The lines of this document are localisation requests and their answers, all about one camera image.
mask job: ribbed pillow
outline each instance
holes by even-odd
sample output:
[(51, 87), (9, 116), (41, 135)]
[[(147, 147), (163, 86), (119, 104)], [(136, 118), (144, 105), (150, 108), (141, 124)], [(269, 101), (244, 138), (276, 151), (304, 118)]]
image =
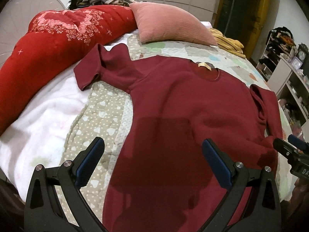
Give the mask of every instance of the ribbed pillow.
[(152, 3), (131, 3), (142, 43), (176, 40), (217, 45), (210, 31), (189, 12), (178, 7)]

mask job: metal screw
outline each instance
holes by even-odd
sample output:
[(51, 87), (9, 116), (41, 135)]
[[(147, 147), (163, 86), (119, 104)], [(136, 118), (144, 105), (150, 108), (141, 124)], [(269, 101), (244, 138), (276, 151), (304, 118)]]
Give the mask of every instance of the metal screw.
[(37, 165), (37, 166), (36, 166), (36, 171), (40, 171), (40, 170), (42, 169), (42, 167), (43, 167), (43, 166), (42, 166), (41, 164)]
[(266, 172), (271, 172), (271, 168), (269, 166), (266, 166), (264, 169)]
[(243, 163), (242, 163), (242, 162), (239, 162), (239, 161), (236, 162), (235, 165), (236, 165), (236, 167), (238, 167), (238, 168), (244, 167)]
[(72, 165), (72, 161), (71, 161), (71, 160), (66, 160), (66, 161), (63, 163), (63, 165), (64, 165), (65, 167), (69, 167), (70, 165)]

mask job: blue gripper pad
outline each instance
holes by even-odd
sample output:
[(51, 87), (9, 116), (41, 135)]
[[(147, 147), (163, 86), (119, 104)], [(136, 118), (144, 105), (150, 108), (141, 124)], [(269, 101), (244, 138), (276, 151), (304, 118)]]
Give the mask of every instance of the blue gripper pad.
[(95, 170), (95, 167), (98, 165), (98, 162), (104, 153), (104, 149), (104, 140), (100, 137), (95, 137), (88, 148), (81, 151), (76, 156), (74, 159), (74, 164), (76, 163), (78, 167), (75, 169), (75, 187), (79, 189), (87, 185), (93, 171)]
[(207, 139), (203, 141), (202, 152), (220, 186), (225, 189), (230, 189), (232, 187), (231, 171)]

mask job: quilted bedspread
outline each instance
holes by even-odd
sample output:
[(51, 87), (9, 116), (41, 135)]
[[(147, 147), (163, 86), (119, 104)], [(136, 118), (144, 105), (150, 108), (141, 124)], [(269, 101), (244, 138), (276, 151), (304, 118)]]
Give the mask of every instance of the quilted bedspread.
[[(132, 60), (154, 55), (176, 56), (191, 59), (194, 62), (209, 62), (243, 81), (268, 89), (266, 82), (252, 64), (219, 48), (187, 42), (155, 42), (141, 44), (139, 35), (133, 34), (127, 40)], [(291, 134), (286, 117), (280, 108), (284, 138)], [(88, 185), (81, 188), (81, 193), (94, 214), (102, 220), (104, 198), (117, 157), (130, 131), (133, 106), (130, 95), (100, 81), (92, 85), (88, 102), (71, 125), (65, 142), (62, 161), (74, 159), (86, 149), (91, 141), (99, 136), (105, 141), (105, 152), (98, 163)], [(291, 190), (292, 175), (289, 173), (286, 159), (279, 155), (276, 182), (280, 199), (286, 198)], [(65, 202), (61, 190), (57, 189), (59, 199), (70, 222), (75, 220)]]

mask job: dark sweater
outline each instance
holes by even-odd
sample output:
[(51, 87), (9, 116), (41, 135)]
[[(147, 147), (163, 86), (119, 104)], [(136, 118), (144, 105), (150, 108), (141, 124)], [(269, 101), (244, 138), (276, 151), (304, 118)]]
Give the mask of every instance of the dark sweater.
[[(272, 142), (282, 138), (282, 128), (269, 90), (249, 89), (223, 70), (188, 59), (131, 61), (124, 44), (111, 51), (96, 45), (74, 72), (81, 89), (98, 77), (132, 97), (132, 127), (104, 202), (110, 232), (196, 232), (226, 192), (202, 155), (206, 138), (246, 167), (276, 172)], [(240, 218), (249, 192), (231, 222)]]

